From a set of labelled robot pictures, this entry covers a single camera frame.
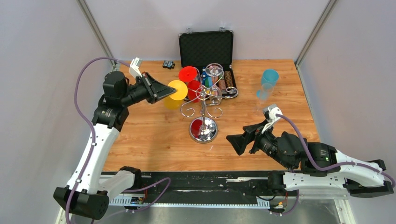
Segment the chrome wine glass rack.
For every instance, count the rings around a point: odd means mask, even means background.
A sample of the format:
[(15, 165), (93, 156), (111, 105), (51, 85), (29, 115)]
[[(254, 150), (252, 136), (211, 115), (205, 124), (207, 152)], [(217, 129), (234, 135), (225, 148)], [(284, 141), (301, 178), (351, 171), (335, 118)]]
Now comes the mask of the chrome wine glass rack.
[[(202, 70), (198, 70), (198, 80), (200, 81), (200, 87), (196, 91), (197, 98), (200, 103), (200, 115), (195, 118), (189, 126), (189, 135), (190, 137), (197, 143), (209, 143), (213, 141), (219, 132), (219, 128), (217, 123), (215, 122), (216, 118), (220, 118), (223, 115), (223, 111), (219, 108), (219, 105), (213, 105), (209, 99), (210, 90), (202, 83), (201, 73)], [(220, 82), (225, 82), (225, 72), (222, 78), (218, 81), (217, 86), (220, 88)], [(220, 88), (222, 96), (221, 101), (223, 99), (231, 99), (238, 96), (237, 88), (225, 87)], [(183, 108), (188, 103), (193, 103), (188, 100), (187, 102), (181, 105)]]

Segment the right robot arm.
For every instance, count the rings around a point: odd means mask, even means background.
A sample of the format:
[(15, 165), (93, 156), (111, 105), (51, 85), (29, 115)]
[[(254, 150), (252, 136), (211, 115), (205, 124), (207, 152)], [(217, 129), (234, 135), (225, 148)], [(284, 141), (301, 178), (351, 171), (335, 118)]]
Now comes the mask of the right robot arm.
[(395, 183), (385, 176), (383, 160), (360, 161), (333, 146), (308, 142), (288, 132), (275, 136), (267, 121), (245, 126), (243, 131), (226, 137), (237, 155), (252, 144), (250, 154), (262, 151), (286, 168), (268, 174), (266, 188), (273, 195), (282, 191), (323, 190), (374, 198), (394, 193)]

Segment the green blue block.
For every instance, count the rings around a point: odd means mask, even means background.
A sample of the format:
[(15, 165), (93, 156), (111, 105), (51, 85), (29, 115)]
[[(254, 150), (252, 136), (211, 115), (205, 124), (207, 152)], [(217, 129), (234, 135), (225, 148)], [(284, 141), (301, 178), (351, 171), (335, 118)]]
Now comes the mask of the green blue block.
[(213, 77), (208, 76), (205, 80), (205, 86), (211, 88), (213, 86)]

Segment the clear glass at rack back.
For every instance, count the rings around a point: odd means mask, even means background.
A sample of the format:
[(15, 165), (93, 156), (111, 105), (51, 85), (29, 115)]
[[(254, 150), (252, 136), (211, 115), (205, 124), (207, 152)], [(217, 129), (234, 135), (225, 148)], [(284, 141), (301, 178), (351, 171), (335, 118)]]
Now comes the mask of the clear glass at rack back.
[(222, 93), (217, 83), (224, 75), (224, 69), (218, 63), (211, 63), (206, 66), (205, 70), (208, 76), (213, 77), (213, 86), (209, 89), (209, 99), (213, 105), (219, 105), (221, 103)]

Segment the blue plastic wine glass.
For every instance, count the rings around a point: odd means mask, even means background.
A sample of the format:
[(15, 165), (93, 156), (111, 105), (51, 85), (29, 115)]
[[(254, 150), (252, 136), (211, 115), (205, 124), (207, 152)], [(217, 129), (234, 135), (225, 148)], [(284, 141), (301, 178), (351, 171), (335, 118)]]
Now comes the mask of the blue plastic wine glass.
[(272, 84), (274, 87), (280, 78), (279, 73), (274, 69), (267, 69), (261, 77), (261, 85), (264, 83)]

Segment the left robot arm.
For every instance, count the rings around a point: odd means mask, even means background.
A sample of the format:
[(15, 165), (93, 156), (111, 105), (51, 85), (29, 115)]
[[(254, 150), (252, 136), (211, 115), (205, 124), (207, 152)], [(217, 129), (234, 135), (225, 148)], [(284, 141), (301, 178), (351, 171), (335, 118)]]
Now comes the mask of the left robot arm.
[(135, 80), (135, 84), (129, 84), (121, 71), (105, 75), (104, 94), (88, 122), (91, 134), (82, 158), (66, 186), (57, 187), (53, 194), (67, 213), (100, 220), (110, 201), (123, 191), (137, 193), (142, 189), (141, 171), (128, 166), (99, 182), (109, 151), (129, 115), (128, 107), (143, 100), (154, 104), (176, 93), (175, 88), (156, 81), (146, 72)]

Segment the yellow plastic wine glass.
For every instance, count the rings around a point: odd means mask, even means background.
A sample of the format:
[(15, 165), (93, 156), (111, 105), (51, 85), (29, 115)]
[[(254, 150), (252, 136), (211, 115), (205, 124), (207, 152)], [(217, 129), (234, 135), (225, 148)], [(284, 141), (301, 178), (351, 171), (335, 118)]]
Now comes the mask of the yellow plastic wine glass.
[(164, 99), (164, 106), (169, 110), (179, 109), (183, 104), (184, 98), (187, 96), (188, 88), (186, 84), (180, 80), (173, 80), (169, 82), (168, 86), (176, 89), (176, 92)]

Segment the black poker chip case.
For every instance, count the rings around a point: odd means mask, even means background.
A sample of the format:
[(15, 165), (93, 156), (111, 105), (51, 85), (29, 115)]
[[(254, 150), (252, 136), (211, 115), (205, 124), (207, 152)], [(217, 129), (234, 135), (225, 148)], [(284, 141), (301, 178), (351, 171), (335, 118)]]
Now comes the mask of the black poker chip case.
[(221, 64), (225, 74), (228, 74), (226, 87), (236, 88), (232, 69), (233, 37), (232, 30), (179, 34), (181, 66), (203, 69), (210, 63)]

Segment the red plastic wine glass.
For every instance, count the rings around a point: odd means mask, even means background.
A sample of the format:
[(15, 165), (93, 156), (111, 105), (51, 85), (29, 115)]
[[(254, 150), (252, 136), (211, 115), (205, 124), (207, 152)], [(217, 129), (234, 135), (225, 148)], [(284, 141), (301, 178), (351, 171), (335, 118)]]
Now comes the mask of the red plastic wine glass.
[(179, 80), (185, 82), (188, 87), (187, 98), (192, 102), (198, 102), (196, 91), (200, 87), (200, 81), (198, 80), (198, 70), (192, 66), (183, 67), (179, 74)]

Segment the small black blue toy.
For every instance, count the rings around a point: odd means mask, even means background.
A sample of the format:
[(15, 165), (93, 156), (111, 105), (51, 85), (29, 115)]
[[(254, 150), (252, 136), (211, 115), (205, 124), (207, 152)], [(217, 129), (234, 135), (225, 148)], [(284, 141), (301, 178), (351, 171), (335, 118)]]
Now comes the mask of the small black blue toy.
[(175, 63), (173, 61), (164, 61), (163, 68), (165, 69), (173, 69), (175, 67)]

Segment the clear champagne flute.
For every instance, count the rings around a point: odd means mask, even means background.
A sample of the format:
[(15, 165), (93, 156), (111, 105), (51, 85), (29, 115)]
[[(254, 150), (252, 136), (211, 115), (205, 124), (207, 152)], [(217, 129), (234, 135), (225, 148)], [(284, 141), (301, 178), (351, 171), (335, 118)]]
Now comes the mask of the clear champagne flute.
[(264, 83), (261, 85), (261, 88), (256, 92), (256, 100), (254, 106), (255, 115), (262, 115), (263, 110), (266, 109), (269, 105), (268, 99), (271, 96), (274, 90), (274, 86), (269, 83)]

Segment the blue toy car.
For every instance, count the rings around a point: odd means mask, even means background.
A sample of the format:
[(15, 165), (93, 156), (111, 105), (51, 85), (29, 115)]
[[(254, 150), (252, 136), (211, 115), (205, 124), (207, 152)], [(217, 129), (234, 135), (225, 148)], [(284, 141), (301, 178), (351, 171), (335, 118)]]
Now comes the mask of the blue toy car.
[(205, 84), (205, 82), (207, 80), (207, 73), (206, 73), (205, 68), (202, 69), (201, 79), (202, 79), (202, 83)]

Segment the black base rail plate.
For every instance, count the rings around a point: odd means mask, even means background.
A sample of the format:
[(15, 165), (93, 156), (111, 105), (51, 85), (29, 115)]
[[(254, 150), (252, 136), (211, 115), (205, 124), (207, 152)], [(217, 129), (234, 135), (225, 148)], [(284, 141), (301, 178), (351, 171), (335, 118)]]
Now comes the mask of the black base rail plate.
[(143, 172), (136, 187), (121, 193), (112, 205), (143, 207), (267, 209), (278, 201), (330, 199), (324, 190), (299, 193), (281, 188), (281, 171)]

